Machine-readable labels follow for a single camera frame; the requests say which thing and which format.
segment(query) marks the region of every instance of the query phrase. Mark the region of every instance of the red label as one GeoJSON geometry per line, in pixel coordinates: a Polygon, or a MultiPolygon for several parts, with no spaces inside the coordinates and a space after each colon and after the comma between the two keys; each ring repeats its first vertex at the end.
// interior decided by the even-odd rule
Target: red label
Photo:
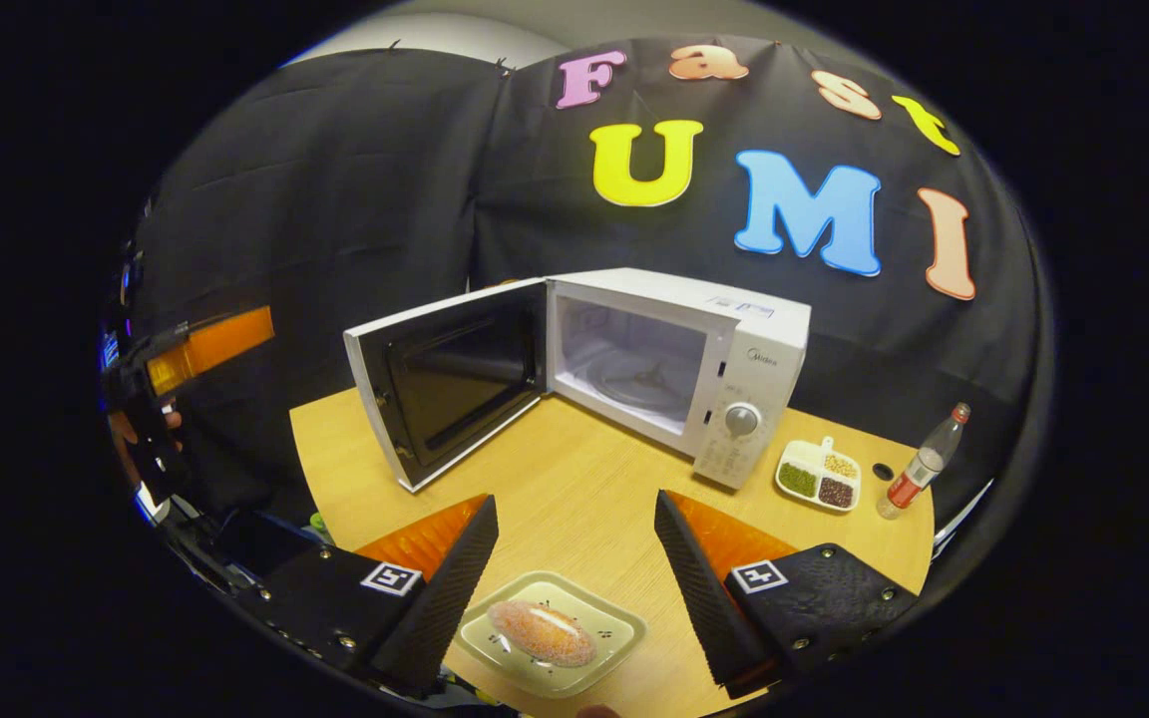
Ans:
{"type": "Polygon", "coordinates": [[[907,509],[917,494],[920,494],[920,487],[916,486],[916,481],[908,478],[907,473],[903,473],[894,481],[894,486],[889,487],[888,499],[889,503],[897,505],[899,509],[907,509]]]}

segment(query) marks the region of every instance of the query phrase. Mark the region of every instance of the open microwave door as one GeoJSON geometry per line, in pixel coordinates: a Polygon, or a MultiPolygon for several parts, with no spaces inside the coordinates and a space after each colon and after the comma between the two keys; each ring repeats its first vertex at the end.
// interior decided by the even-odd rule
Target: open microwave door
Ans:
{"type": "Polygon", "coordinates": [[[345,332],[370,426],[402,486],[419,491],[538,403],[547,300],[534,278],[345,332]]]}

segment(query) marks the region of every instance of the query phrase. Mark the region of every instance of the microwave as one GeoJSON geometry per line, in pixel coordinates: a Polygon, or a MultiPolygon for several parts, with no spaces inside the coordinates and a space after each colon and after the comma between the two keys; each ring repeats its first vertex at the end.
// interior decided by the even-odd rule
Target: microwave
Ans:
{"type": "Polygon", "coordinates": [[[810,306],[643,269],[530,278],[344,332],[375,438],[419,491],[557,394],[742,487],[801,376],[810,306]]]}

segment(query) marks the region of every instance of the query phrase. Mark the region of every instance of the white plate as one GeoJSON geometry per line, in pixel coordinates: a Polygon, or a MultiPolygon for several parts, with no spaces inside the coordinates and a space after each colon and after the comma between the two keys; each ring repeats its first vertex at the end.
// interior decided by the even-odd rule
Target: white plate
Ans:
{"type": "Polygon", "coordinates": [[[472,657],[495,669],[518,689],[540,698],[566,698],[587,690],[612,669],[624,663],[629,653],[647,634],[647,623],[565,580],[552,571],[531,571],[493,592],[481,603],[464,612],[455,642],[472,657]],[[499,641],[487,610],[499,601],[547,603],[554,610],[577,618],[596,646],[596,658],[578,669],[562,669],[531,658],[525,651],[499,641]]]}
{"type": "Polygon", "coordinates": [[[779,464],[774,468],[774,485],[779,487],[781,492],[786,495],[793,496],[801,501],[807,501],[815,505],[822,505],[824,509],[830,510],[854,510],[858,505],[858,494],[863,487],[863,470],[858,468],[857,461],[845,456],[843,454],[835,453],[833,450],[833,438],[824,437],[822,445],[810,443],[807,441],[793,441],[788,442],[788,446],[782,450],[782,456],[779,457],[779,464]],[[850,479],[845,477],[842,473],[831,472],[831,470],[824,468],[824,460],[827,456],[835,456],[835,458],[842,460],[845,463],[849,464],[854,470],[854,478],[850,479]],[[795,466],[801,469],[802,472],[810,472],[812,476],[818,477],[815,481],[815,487],[812,487],[811,495],[801,494],[801,492],[792,489],[792,487],[784,486],[784,482],[779,479],[779,472],[782,470],[784,465],[795,466]],[[818,500],[818,492],[822,491],[822,482],[824,479],[831,479],[833,481],[842,482],[845,486],[851,487],[853,497],[849,501],[849,505],[834,505],[825,501],[818,500]]]}

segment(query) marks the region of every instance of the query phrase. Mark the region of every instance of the plastic bottle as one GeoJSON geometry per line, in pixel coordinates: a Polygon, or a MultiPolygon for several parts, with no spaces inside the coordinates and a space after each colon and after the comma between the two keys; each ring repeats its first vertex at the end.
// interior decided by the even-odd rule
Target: plastic bottle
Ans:
{"type": "Polygon", "coordinates": [[[970,422],[970,406],[956,404],[951,417],[939,424],[939,427],[925,439],[917,450],[916,457],[903,469],[902,476],[894,479],[888,492],[880,496],[876,504],[877,512],[885,518],[897,518],[903,509],[911,505],[911,501],[930,486],[942,469],[948,466],[948,461],[956,453],[956,447],[961,446],[961,435],[964,432],[965,423],[970,422]]]}

